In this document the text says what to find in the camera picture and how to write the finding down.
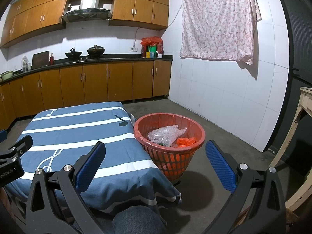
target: screw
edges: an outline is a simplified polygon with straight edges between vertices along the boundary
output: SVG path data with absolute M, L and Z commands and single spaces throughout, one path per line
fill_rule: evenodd
M 42 173 L 42 169 L 41 168 L 36 170 L 36 174 L 41 174 L 41 173 Z
M 65 165 L 64 166 L 64 168 L 63 168 L 63 170 L 65 171 L 65 172 L 68 172 L 68 171 L 70 171 L 71 170 L 71 165 Z
M 270 167 L 270 168 L 269 168 L 269 171 L 270 171 L 271 173 L 276 173 L 276 169 L 275 169 L 274 167 Z
M 246 165 L 245 163 L 241 163 L 239 165 L 239 168 L 241 168 L 242 170 L 247 170 L 248 169 L 248 165 Z

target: red plastic basket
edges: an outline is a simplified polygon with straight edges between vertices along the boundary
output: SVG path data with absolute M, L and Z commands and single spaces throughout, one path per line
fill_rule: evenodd
M 170 148 L 158 145 L 147 139 L 147 134 L 155 129 L 179 125 L 180 129 L 187 127 L 181 137 L 196 137 L 196 143 L 184 148 Z M 154 113 L 141 117 L 134 127 L 135 138 L 142 144 L 155 165 L 171 181 L 179 179 L 188 167 L 195 151 L 202 147 L 205 141 L 205 131 L 196 121 L 172 113 Z

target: stainless steel range hood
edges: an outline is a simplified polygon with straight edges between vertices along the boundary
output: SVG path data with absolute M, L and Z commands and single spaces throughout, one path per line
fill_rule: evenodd
M 110 10 L 98 8 L 98 6 L 99 0 L 81 0 L 80 5 L 71 6 L 69 4 L 69 11 L 62 18 L 66 23 L 72 23 L 87 20 L 105 20 L 111 17 Z

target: concrete floor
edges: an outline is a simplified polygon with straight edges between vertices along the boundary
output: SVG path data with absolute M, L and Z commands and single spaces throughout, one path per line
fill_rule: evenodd
M 158 112 L 189 117 L 202 125 L 206 132 L 206 141 L 213 139 L 222 151 L 232 154 L 238 163 L 244 162 L 253 169 L 266 170 L 274 158 L 270 152 L 259 152 L 236 136 L 168 99 L 126 103 L 124 107 L 137 119 Z M 0 148 L 9 148 L 30 121 L 31 119 L 17 121 L 10 130 L 8 139 L 0 144 Z M 303 177 L 283 162 L 278 164 L 277 170 L 284 195 L 288 199 L 303 183 Z M 196 151 L 181 178 L 181 183 L 176 188 L 182 194 L 182 204 L 160 211 L 168 222 L 169 234 L 201 233 L 215 218 L 230 195 L 230 192 L 224 190 L 208 161 L 204 146 Z M 253 194 L 254 191 L 249 194 L 244 208 L 251 204 Z

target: bottle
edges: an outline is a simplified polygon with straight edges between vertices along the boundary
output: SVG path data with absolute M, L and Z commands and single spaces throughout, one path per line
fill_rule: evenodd
M 53 57 L 53 53 L 51 53 L 51 57 L 50 57 L 50 65 L 54 64 L 54 57 Z

